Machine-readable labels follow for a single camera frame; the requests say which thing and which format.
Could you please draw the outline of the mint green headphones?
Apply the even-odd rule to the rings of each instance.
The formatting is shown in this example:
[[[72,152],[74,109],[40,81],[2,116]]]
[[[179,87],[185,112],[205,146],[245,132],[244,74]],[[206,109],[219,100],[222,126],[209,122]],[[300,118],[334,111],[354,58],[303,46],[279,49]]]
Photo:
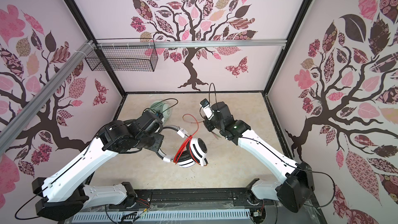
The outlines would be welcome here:
[[[163,124],[170,119],[172,114],[171,105],[167,100],[153,102],[149,108],[144,109],[144,112],[151,112],[157,115]]]

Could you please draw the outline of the white black headphones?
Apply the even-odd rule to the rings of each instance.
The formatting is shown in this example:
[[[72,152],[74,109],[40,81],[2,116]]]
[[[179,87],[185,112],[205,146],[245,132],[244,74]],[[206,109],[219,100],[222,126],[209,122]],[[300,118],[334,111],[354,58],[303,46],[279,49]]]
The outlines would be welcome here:
[[[167,125],[164,129],[170,129],[175,131],[184,142],[180,146],[179,150],[174,156],[166,155],[160,148],[156,154],[167,163],[174,163],[181,168],[189,168],[196,164],[201,167],[208,165],[207,161],[207,147],[205,142],[200,138],[195,138],[193,135],[189,135],[188,132],[175,125]]]

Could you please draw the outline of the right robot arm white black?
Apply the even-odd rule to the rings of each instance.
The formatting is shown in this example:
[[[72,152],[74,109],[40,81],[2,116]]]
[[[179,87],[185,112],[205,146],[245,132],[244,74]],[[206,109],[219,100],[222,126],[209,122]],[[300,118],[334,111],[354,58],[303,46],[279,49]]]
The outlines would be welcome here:
[[[297,213],[314,193],[312,168],[305,162],[298,164],[278,152],[261,139],[250,125],[234,119],[225,102],[211,105],[204,99],[200,105],[205,114],[204,125],[209,132],[219,130],[221,136],[251,153],[275,176],[274,181],[255,179],[248,186],[249,197],[254,203],[275,200]]]

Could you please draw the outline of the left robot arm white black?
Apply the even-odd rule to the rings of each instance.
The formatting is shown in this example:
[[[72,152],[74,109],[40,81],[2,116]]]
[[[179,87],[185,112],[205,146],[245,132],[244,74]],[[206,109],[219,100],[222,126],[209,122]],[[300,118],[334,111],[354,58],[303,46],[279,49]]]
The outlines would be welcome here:
[[[93,187],[85,180],[116,155],[142,149],[158,151],[163,140],[163,122],[163,114],[145,111],[137,119],[114,120],[101,127],[88,147],[60,171],[32,182],[33,193],[41,197],[35,204],[37,216],[62,221],[90,207],[133,207],[137,194],[129,182]]]

